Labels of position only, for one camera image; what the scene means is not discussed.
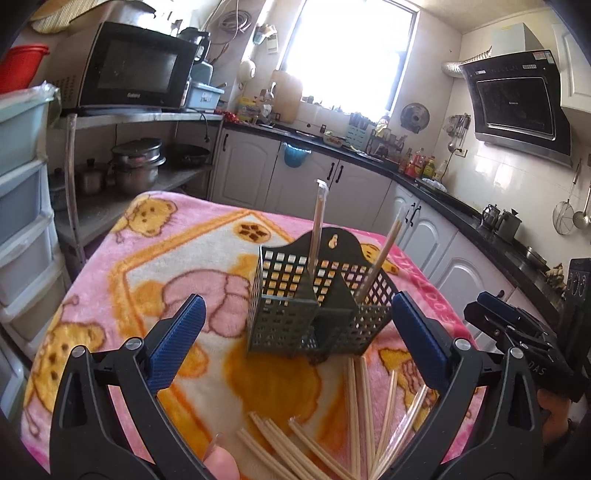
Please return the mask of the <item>left hand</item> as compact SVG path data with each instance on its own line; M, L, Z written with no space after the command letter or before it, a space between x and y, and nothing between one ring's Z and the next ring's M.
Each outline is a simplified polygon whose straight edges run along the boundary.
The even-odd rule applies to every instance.
M221 447L221 435L217 434L204 454L204 466L216 480L239 480L240 474L235 458Z

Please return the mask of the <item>right hand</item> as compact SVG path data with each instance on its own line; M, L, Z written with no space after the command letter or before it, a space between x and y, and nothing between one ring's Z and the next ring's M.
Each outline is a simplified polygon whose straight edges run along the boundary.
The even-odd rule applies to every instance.
M537 391L539 406L549 412L542 427L545 446L564 439L570 433L569 411L572 401L545 389Z

